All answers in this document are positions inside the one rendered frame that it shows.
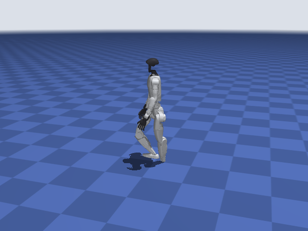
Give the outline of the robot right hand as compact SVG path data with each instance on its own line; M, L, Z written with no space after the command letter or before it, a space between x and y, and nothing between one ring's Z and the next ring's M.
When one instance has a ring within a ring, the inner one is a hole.
M146 104L144 105L143 109L138 113L139 119L141 119L143 117L143 115L146 114L147 108L145 108L145 107L146 107Z

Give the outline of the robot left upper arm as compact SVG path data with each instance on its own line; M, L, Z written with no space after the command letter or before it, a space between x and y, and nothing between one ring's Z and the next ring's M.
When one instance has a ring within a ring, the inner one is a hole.
M152 97L155 99L155 103L157 102L157 95L158 95L158 86L159 86L159 80L157 78L153 78L151 81L152 85Z

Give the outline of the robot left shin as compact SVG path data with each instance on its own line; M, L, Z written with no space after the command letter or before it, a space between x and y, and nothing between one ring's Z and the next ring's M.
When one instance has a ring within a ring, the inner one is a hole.
M162 139L162 143L157 142L158 152L160 155L160 160L162 162L166 161L166 153L167 153L167 139Z

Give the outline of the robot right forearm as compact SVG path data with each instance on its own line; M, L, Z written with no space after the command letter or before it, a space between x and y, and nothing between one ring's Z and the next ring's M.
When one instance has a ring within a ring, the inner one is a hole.
M149 106L149 99L150 99L150 97L149 97L149 94L148 94L148 98L147 98L147 101L146 101L146 107L145 108L148 108L148 106Z

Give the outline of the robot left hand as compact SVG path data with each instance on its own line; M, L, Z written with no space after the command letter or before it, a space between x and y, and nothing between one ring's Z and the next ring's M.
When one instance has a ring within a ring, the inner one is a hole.
M150 117L150 116L149 116L149 117ZM141 129L141 130L144 131L144 128L145 128L145 126L146 126L146 121L148 121L149 117L148 117L147 119L143 117L143 119L141 119L139 122L137 122L137 124L140 123L140 124L138 125L138 128L139 128L139 129ZM139 126L140 126L140 127L139 127Z

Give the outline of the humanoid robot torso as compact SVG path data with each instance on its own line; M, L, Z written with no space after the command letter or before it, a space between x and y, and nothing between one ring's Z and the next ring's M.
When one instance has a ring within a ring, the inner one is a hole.
M151 81L152 81L153 78L157 78L159 80L157 102L154 103L155 107L153 108L153 111L152 111L153 116L155 117L155 115L158 114L158 112L164 113L163 107L161 107L161 105L159 103L161 101L161 79L160 79L160 76L156 76L154 74L152 74L153 76L150 76L150 75L148 76L148 80L147 80L147 87L148 87L148 92L149 92L150 98L153 96L152 95Z

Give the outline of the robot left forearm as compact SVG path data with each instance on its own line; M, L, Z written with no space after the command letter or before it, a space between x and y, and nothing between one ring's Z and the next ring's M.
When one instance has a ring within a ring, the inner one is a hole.
M146 114L144 115L144 118L147 119L152 114L153 108L155 107L154 103L155 103L155 99L151 97L149 100L149 106L147 108Z

